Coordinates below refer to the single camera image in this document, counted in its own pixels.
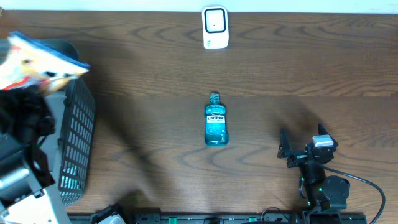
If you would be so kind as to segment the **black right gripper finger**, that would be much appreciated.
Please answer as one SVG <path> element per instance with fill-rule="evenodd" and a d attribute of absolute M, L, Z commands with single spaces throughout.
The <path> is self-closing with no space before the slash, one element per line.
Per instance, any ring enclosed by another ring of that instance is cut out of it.
<path fill-rule="evenodd" d="M 279 152 L 289 152 L 290 144 L 287 133 L 284 128 L 280 129 L 280 144 L 279 144 Z"/>
<path fill-rule="evenodd" d="M 329 138 L 330 141 L 332 142 L 332 145 L 335 145 L 334 138 L 329 134 L 329 132 L 325 129 L 324 125 L 322 125 L 321 123 L 318 124 L 318 135 L 325 136 L 325 138 Z"/>

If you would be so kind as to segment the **wet wipes pack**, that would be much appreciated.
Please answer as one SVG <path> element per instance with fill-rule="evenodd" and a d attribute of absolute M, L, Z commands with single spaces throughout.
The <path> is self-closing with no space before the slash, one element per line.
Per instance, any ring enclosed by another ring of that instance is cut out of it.
<path fill-rule="evenodd" d="M 51 95 L 87 73 L 90 66 L 19 31 L 9 33 L 10 45 L 1 63 L 1 90 L 37 86 Z"/>

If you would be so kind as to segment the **teal mouthwash bottle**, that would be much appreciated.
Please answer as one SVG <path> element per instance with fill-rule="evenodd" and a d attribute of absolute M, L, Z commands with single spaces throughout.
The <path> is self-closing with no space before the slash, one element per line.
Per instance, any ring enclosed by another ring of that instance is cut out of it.
<path fill-rule="evenodd" d="M 205 106 L 205 144 L 207 146 L 225 146 L 229 142 L 226 121 L 226 106 L 220 101 L 220 94 L 213 92 L 209 104 Z"/>

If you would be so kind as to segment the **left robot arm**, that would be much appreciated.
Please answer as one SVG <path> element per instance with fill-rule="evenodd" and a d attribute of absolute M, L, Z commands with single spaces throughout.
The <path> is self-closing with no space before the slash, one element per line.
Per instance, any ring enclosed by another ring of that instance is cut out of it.
<path fill-rule="evenodd" d="M 1 91 L 1 223 L 69 223 L 39 139 L 55 120 L 36 86 Z"/>

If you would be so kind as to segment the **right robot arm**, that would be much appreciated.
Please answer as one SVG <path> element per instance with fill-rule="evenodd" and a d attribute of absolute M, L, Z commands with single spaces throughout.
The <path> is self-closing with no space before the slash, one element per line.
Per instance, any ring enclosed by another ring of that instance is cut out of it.
<path fill-rule="evenodd" d="M 286 159 L 288 168 L 300 169 L 299 192 L 308 203 L 308 210 L 297 219 L 301 223 L 328 223 L 332 217 L 342 222 L 340 212 L 347 208 L 350 183 L 337 175 L 325 174 L 325 164 L 334 158 L 337 147 L 338 143 L 322 124 L 318 125 L 318 134 L 302 151 L 293 150 L 286 131 L 280 130 L 277 157 Z"/>

